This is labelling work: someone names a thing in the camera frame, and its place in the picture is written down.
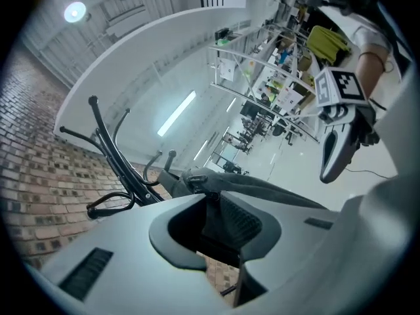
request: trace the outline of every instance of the yellow cloth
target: yellow cloth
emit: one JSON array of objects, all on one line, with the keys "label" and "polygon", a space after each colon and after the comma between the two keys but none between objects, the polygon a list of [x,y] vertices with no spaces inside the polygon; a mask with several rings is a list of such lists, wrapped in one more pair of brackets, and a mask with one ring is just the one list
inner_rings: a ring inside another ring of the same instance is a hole
[{"label": "yellow cloth", "polygon": [[350,51],[350,47],[347,46],[347,42],[341,35],[321,26],[313,27],[306,46],[315,56],[326,59],[331,65],[334,64],[340,49]]},{"label": "yellow cloth", "polygon": [[277,90],[281,90],[283,88],[283,84],[280,84],[276,81],[272,81],[272,83]]}]

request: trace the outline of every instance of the white sleeve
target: white sleeve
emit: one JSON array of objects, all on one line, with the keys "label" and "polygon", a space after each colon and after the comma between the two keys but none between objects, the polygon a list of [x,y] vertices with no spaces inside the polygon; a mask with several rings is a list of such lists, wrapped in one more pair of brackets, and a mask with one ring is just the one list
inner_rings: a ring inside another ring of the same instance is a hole
[{"label": "white sleeve", "polygon": [[358,14],[344,16],[335,7],[320,7],[320,10],[334,21],[348,39],[359,48],[367,44],[376,44],[391,51],[391,45],[380,29],[363,16]]}]

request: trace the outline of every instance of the wire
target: wire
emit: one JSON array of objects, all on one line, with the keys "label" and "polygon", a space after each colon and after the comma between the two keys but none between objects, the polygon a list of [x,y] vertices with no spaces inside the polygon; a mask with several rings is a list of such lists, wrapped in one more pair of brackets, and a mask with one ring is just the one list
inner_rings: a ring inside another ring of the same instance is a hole
[{"label": "wire", "polygon": [[377,106],[377,107],[379,107],[380,109],[382,109],[382,110],[384,110],[384,111],[387,111],[387,108],[386,108],[386,107],[384,107],[384,106],[382,106],[382,105],[380,105],[380,103],[378,103],[375,99],[370,98],[370,101],[371,101],[372,103],[374,103],[374,105],[376,105],[376,106]]},{"label": "wire", "polygon": [[385,70],[385,71],[384,71],[386,74],[389,74],[391,71],[393,71],[393,70],[394,70],[394,63],[392,63],[390,60],[388,60],[386,63],[390,63],[390,64],[391,64],[391,69],[390,69],[390,70]]},{"label": "wire", "polygon": [[379,176],[379,177],[382,177],[383,179],[390,179],[390,177],[385,177],[385,176],[382,176],[382,175],[380,175],[380,174],[377,174],[377,173],[375,173],[374,171],[366,171],[366,170],[363,170],[363,171],[351,171],[349,168],[345,168],[347,171],[350,171],[351,173],[372,173],[372,174],[375,174],[376,176]]}]

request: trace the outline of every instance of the fluorescent light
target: fluorescent light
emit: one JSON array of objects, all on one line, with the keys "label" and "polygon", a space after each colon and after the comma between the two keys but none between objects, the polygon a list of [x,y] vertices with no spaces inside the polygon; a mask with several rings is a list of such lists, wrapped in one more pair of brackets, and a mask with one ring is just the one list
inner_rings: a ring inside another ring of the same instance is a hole
[{"label": "fluorescent light", "polygon": [[195,160],[197,160],[197,158],[198,158],[199,154],[200,154],[200,153],[201,153],[201,151],[204,149],[204,147],[205,147],[205,145],[207,144],[207,142],[208,142],[208,140],[206,140],[206,141],[203,143],[203,146],[201,146],[201,148],[199,149],[199,151],[198,151],[197,155],[194,157],[194,161],[195,161]]},{"label": "fluorescent light", "polygon": [[276,153],[274,153],[273,157],[271,158],[270,164],[273,163],[275,157],[276,157]]},{"label": "fluorescent light", "polygon": [[205,167],[205,165],[207,165],[207,163],[209,162],[210,158],[211,158],[211,154],[210,154],[209,158],[207,159],[207,161],[204,163],[204,166],[203,167]]},{"label": "fluorescent light", "polygon": [[70,3],[64,11],[64,19],[69,23],[80,21],[86,14],[86,6],[84,3],[77,1]]},{"label": "fluorescent light", "polygon": [[230,108],[232,107],[232,105],[235,103],[236,98],[230,103],[228,109],[226,110],[226,112],[229,112]]},{"label": "fluorescent light", "polygon": [[171,114],[171,116],[165,121],[162,127],[157,131],[158,135],[163,137],[167,130],[172,126],[172,124],[177,120],[177,118],[181,115],[181,113],[186,109],[188,105],[192,102],[192,100],[196,97],[196,92],[192,91],[188,97],[181,103],[180,106]]}]

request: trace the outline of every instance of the white curved wall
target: white curved wall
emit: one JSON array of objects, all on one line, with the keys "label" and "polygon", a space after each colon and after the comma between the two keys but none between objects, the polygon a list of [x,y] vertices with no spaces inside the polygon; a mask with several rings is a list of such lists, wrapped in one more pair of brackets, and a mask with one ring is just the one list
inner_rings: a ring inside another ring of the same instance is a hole
[{"label": "white curved wall", "polygon": [[80,77],[57,115],[54,132],[76,145],[90,148],[79,139],[60,133],[59,127],[64,125],[90,136],[96,127],[87,102],[91,95],[99,98],[104,114],[151,62],[203,32],[244,20],[247,20],[245,9],[203,8],[161,18],[130,33],[104,52]]}]

